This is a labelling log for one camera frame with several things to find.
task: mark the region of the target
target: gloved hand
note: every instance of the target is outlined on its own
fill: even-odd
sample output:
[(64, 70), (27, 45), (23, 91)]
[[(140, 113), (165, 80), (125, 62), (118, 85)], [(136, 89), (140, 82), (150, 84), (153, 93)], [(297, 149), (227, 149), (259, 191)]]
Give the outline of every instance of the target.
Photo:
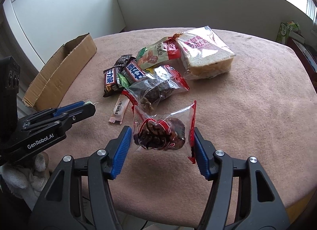
[(31, 210), (50, 177), (48, 163), (49, 156), (41, 152), (24, 166), (6, 163), (0, 167), (0, 174), (12, 194), (24, 199)]

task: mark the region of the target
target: silver screw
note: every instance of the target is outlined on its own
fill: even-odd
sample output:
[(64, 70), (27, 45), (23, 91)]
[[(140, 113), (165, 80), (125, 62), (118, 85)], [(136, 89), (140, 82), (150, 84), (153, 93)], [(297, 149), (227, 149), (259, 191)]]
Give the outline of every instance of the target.
[(105, 155), (107, 152), (104, 150), (104, 149), (100, 149), (99, 151), (97, 151), (97, 154), (99, 155), (99, 156), (103, 156), (103, 155)]
[(257, 158), (256, 157), (250, 157), (249, 160), (252, 163), (257, 163)]
[(216, 155), (221, 157), (224, 155), (224, 152), (221, 149), (216, 150)]
[(63, 161), (68, 162), (72, 159), (72, 157), (70, 155), (66, 155), (65, 157), (63, 157)]

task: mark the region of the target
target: pink tablecloth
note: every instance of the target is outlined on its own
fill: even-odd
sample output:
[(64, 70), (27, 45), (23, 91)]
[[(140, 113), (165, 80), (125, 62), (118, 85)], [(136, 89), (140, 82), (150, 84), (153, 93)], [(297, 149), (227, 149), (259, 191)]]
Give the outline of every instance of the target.
[[(64, 155), (89, 156), (120, 133), (122, 126), (108, 122), (118, 96), (102, 97), (103, 70), (121, 55), (136, 55), (142, 47), (183, 30), (149, 29), (95, 39), (96, 55), (61, 105), (90, 99), (99, 102), (96, 114), (73, 125), (67, 138), (48, 150), (51, 169)], [(202, 135), (232, 157), (257, 157), (288, 207), (317, 186), (316, 93), (290, 48), (246, 34), (215, 32), (241, 57), (237, 66), (214, 79), (188, 81), (191, 90), (163, 101), (158, 112), (175, 111), (196, 99), (196, 126)], [(175, 67), (183, 70), (180, 64)], [(123, 125), (132, 122), (128, 109)], [(185, 154), (147, 151), (130, 153), (110, 188), (115, 206), (123, 212), (154, 222), (197, 226), (211, 182)], [(83, 189), (87, 193), (86, 182)], [(235, 180), (228, 222), (234, 219), (236, 200)]]

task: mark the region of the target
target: blue textured pad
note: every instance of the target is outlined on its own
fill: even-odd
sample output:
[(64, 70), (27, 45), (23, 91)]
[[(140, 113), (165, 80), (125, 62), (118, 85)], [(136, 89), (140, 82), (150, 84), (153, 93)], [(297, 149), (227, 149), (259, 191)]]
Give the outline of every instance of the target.
[(211, 176), (211, 172), (209, 170), (209, 160), (196, 134), (194, 136), (195, 136), (196, 162), (197, 162), (200, 174), (203, 175), (208, 180)]
[(63, 114), (64, 112), (67, 112), (68, 110), (83, 106), (85, 104), (85, 102), (83, 101), (78, 101), (76, 103), (61, 107), (59, 109), (56, 110), (55, 113), (53, 113), (53, 117), (58, 117), (59, 115)]
[(130, 148), (131, 138), (132, 138), (132, 129), (131, 127), (129, 127), (113, 159), (112, 170), (110, 173), (113, 179), (115, 179), (117, 175), (121, 173), (123, 163), (126, 160), (126, 155), (128, 154), (128, 151)]

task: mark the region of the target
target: white floor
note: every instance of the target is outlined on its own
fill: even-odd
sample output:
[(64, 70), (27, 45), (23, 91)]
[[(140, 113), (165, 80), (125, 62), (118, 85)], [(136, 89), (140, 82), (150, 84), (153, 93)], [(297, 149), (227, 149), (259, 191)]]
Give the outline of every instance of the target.
[[(85, 210), (86, 218), (90, 222), (93, 223), (90, 202), (88, 200), (85, 200), (85, 199), (84, 199), (84, 210)], [(117, 211), (117, 215), (119, 217), (119, 221), (121, 223), (123, 230), (140, 230), (146, 222), (146, 220), (144, 220), (144, 219), (125, 214), (121, 211)], [(153, 224), (158, 226), (162, 230), (194, 230), (193, 228), (189, 228), (189, 227), (164, 225), (164, 224), (155, 223), (155, 222), (147, 222), (145, 227), (148, 227), (148, 226), (153, 225)]]

